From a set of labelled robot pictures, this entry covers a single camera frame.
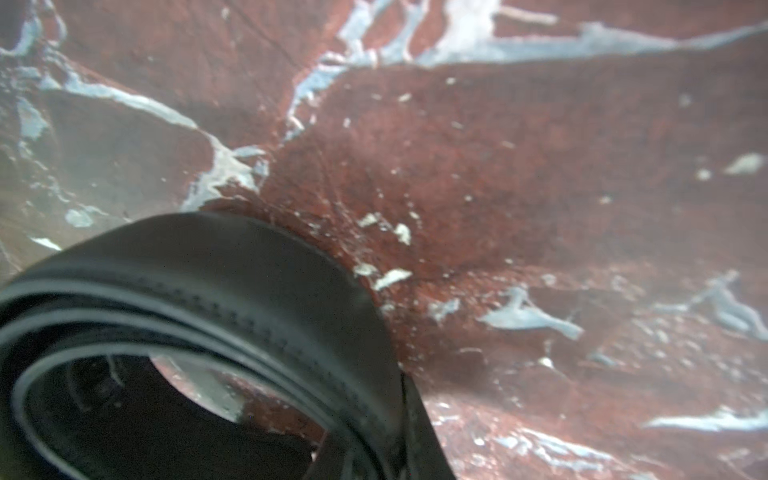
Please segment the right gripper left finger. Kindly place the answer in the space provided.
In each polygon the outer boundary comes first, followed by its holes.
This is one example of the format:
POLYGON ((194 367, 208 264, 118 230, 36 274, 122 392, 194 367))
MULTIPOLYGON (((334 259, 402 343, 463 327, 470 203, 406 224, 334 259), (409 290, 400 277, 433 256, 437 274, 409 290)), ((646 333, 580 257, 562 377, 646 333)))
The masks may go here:
POLYGON ((305 440, 222 418, 137 356, 34 363, 23 431, 66 479, 302 479, 312 463, 305 440))

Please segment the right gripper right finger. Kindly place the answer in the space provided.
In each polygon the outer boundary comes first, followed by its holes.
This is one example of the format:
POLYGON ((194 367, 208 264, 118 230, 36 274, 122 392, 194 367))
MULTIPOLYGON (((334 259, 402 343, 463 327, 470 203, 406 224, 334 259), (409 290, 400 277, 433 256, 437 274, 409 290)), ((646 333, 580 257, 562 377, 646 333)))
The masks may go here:
POLYGON ((402 383, 405 463, 400 478, 455 480, 417 386, 406 374, 402 375, 402 383))

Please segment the black belt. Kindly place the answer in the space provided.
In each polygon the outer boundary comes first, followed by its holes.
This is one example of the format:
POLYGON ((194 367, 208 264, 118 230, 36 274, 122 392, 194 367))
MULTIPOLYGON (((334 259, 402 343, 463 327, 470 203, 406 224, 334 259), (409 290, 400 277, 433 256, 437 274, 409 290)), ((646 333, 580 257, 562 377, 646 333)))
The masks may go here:
POLYGON ((24 434, 24 372, 40 360, 118 356, 146 357, 163 377, 161 360, 191 366, 228 403, 233 391, 214 384, 220 373, 277 393, 325 434, 319 449, 305 440, 312 463, 302 479, 401 475, 403 383, 386 325, 344 268, 278 228, 221 213, 152 217, 6 284, 3 478, 66 479, 24 434))

